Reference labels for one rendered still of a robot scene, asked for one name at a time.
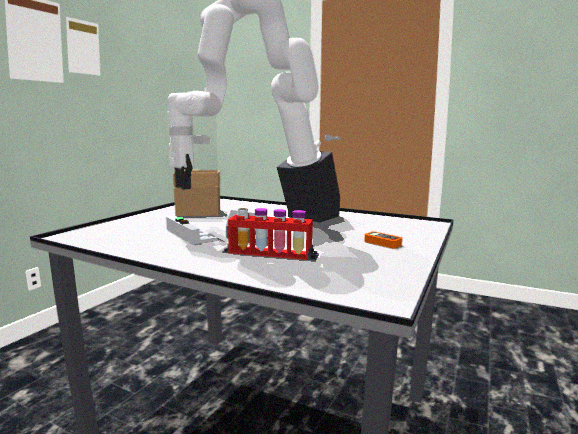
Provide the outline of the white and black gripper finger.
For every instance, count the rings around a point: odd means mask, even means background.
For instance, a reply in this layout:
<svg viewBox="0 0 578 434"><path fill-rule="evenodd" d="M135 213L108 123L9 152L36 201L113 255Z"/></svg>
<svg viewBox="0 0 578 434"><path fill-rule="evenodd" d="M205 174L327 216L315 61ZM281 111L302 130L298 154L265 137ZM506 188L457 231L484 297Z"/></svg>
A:
<svg viewBox="0 0 578 434"><path fill-rule="evenodd" d="M181 188L181 169L175 168L176 188Z"/></svg>
<svg viewBox="0 0 578 434"><path fill-rule="evenodd" d="M181 167L181 189L191 189L191 171L193 169L189 154L186 154L186 165L187 167ZM186 169L186 170L185 170ZM184 172L185 170L185 172Z"/></svg>

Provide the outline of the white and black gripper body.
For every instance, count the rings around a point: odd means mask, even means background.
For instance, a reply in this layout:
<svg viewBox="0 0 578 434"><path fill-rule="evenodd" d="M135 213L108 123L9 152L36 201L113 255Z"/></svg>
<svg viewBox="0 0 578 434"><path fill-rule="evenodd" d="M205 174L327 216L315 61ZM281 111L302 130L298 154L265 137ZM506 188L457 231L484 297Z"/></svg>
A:
<svg viewBox="0 0 578 434"><path fill-rule="evenodd" d="M170 137L170 165L181 168L186 166L186 154L189 154L193 167L193 144L191 135L171 136ZM186 166L187 167L187 166Z"/></svg>

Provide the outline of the orange digital multimeter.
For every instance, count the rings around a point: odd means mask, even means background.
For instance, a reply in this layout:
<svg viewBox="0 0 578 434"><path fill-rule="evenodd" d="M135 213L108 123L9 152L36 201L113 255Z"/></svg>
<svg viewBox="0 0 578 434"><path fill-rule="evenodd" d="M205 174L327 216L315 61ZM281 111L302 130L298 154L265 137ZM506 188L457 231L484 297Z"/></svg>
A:
<svg viewBox="0 0 578 434"><path fill-rule="evenodd" d="M384 234L380 232L369 232L364 236L364 242L384 246L388 248L395 249L402 246L402 237Z"/></svg>

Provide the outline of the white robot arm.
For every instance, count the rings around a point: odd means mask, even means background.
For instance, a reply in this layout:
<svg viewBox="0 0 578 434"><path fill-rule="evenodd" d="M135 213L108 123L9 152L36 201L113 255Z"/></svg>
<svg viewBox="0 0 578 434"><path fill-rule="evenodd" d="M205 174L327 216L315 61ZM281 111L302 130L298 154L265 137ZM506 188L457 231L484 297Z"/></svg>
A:
<svg viewBox="0 0 578 434"><path fill-rule="evenodd" d="M193 135L192 116L215 116L221 110L227 86L225 58L233 23L257 14L270 65L291 70L277 75L271 85L289 149L287 163L302 167L317 162L321 158L317 151L321 142L314 144L305 105L318 94L314 58L305 40L290 38L281 0L218 0L212 5L201 14L203 30L197 54L206 72L205 92L209 93L193 91L168 96L169 126L180 126L169 127L169 135L191 135L192 143L210 144L210 136Z"/></svg>

